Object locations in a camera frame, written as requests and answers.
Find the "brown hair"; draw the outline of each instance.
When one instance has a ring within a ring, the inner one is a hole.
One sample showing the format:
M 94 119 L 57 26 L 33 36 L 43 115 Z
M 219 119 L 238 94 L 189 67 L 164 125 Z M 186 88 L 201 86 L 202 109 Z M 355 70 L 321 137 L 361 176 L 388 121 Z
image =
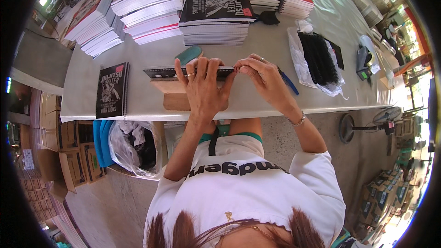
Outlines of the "brown hair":
M 211 228 L 202 234 L 195 236 L 193 220 L 189 213 L 181 211 L 176 218 L 173 227 L 171 248 L 201 248 L 208 241 L 224 234 L 223 228 L 231 224 L 247 225 L 254 223 L 255 219 L 241 219 L 228 222 Z M 289 218 L 291 239 L 284 240 L 274 229 L 270 229 L 271 240 L 277 248 L 325 248 L 322 238 L 317 230 L 311 225 L 310 219 L 301 210 L 292 208 L 292 216 Z M 162 214 L 154 217 L 149 224 L 147 233 L 147 248 L 166 248 L 164 237 L 164 224 Z

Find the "spiral notebook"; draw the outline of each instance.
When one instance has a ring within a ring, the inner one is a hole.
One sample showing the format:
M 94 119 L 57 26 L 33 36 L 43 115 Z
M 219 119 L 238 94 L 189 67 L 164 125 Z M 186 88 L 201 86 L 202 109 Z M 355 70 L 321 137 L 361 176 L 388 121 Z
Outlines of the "spiral notebook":
M 125 117 L 129 63 L 101 69 L 96 93 L 96 118 Z

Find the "black notebook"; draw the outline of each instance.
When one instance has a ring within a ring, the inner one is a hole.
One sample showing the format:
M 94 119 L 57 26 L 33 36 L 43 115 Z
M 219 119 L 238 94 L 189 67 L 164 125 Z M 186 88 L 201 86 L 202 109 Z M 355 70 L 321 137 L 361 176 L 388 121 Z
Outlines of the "black notebook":
M 96 118 L 125 116 L 129 63 L 102 69 L 96 94 Z
M 250 0 L 186 0 L 179 25 L 210 21 L 254 21 Z
M 181 66 L 181 69 L 182 73 L 187 75 L 187 69 L 185 66 Z M 218 81 L 223 81 L 233 71 L 234 68 L 231 66 L 219 66 L 216 78 Z M 152 80 L 178 80 L 173 65 L 145 68 L 144 73 L 146 73 Z

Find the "concrete floor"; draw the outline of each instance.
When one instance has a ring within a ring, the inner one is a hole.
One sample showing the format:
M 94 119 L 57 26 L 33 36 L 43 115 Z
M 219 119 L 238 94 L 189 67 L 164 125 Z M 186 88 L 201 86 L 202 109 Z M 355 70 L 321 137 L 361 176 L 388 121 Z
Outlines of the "concrete floor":
M 351 111 L 357 126 L 365 126 L 379 109 Z M 387 156 L 384 131 L 357 132 L 350 144 L 338 137 L 342 113 L 310 114 L 308 118 L 322 134 L 332 156 L 337 180 L 347 210 L 345 227 L 355 221 L 361 185 L 380 169 L 391 169 L 398 152 Z M 285 117 L 262 118 L 265 158 L 288 169 L 295 152 L 301 150 Z M 131 178 L 108 170 L 105 179 L 77 188 L 66 197 L 72 215 L 92 248 L 141 247 L 144 222 L 157 187 L 156 181 Z

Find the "bracelet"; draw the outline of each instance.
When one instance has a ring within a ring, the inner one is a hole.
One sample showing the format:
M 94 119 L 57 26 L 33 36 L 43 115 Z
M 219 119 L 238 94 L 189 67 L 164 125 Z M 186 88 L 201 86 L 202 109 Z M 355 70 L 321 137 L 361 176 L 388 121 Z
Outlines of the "bracelet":
M 306 118 L 305 112 L 303 112 L 303 110 L 302 110 L 302 119 L 300 120 L 300 122 L 298 122 L 297 124 L 294 124 L 294 123 L 291 121 L 291 119 L 288 119 L 288 120 L 291 122 L 291 124 L 292 124 L 293 126 L 299 126 L 299 125 L 303 124 L 303 122 L 305 121 L 305 118 Z

